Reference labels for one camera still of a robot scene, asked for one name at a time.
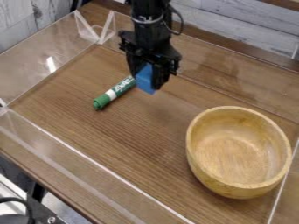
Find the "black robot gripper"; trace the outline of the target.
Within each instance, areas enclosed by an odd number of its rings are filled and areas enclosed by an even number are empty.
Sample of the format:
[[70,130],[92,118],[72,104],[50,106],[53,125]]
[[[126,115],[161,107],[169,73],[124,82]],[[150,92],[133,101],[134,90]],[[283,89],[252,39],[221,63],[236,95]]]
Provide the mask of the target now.
[[132,18],[133,30],[121,30],[118,49],[125,53],[125,60],[132,76],[140,72],[145,64],[153,68],[152,88],[158,90],[169,79],[177,74],[181,54],[170,43],[172,35],[181,31],[172,30],[172,19],[157,17],[153,20]]

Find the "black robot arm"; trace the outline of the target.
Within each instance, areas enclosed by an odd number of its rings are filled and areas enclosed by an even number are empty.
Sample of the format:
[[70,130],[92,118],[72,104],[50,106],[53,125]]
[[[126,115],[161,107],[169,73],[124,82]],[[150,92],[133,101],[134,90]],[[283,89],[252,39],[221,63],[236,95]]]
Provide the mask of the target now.
[[130,5],[133,30],[121,30],[118,49],[125,53],[129,72],[136,86],[152,94],[177,74],[183,56],[170,44],[172,35],[183,33],[173,29],[173,14],[183,19],[172,7],[170,0],[126,0]]

